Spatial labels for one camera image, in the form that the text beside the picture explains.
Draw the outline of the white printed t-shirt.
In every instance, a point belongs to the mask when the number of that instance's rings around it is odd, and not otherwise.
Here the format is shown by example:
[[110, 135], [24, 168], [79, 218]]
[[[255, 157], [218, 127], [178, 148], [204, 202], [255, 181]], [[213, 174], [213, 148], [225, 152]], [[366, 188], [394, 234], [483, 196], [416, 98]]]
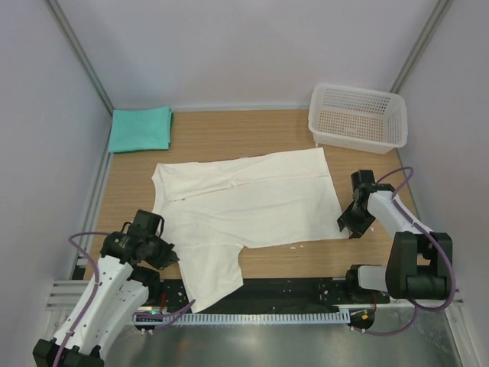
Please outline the white printed t-shirt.
[[164, 218], [192, 311], [243, 284], [243, 248], [345, 239], [321, 148], [209, 163], [158, 164], [153, 211]]

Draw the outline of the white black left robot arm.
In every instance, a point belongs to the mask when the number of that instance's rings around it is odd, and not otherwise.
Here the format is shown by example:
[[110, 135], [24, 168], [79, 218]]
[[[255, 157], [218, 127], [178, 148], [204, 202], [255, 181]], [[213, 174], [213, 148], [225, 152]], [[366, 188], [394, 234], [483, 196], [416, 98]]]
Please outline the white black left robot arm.
[[162, 296], [160, 271], [175, 264], [173, 244], [160, 236], [164, 218], [138, 210], [105, 236], [92, 278], [63, 325], [33, 350], [38, 366], [103, 366], [105, 355], [137, 309]]

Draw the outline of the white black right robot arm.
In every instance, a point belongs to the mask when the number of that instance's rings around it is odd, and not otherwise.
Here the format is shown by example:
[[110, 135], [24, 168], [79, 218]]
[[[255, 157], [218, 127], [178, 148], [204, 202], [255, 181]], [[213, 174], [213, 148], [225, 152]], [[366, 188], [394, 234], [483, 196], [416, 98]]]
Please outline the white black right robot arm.
[[398, 189], [371, 170], [351, 175], [352, 202], [337, 219], [350, 239], [361, 238], [374, 221], [391, 235], [387, 265], [353, 265], [353, 278], [344, 284], [345, 296], [360, 303], [372, 291], [405, 299], [422, 310], [443, 310], [454, 299], [456, 284], [452, 267], [452, 239], [422, 224], [402, 203]]

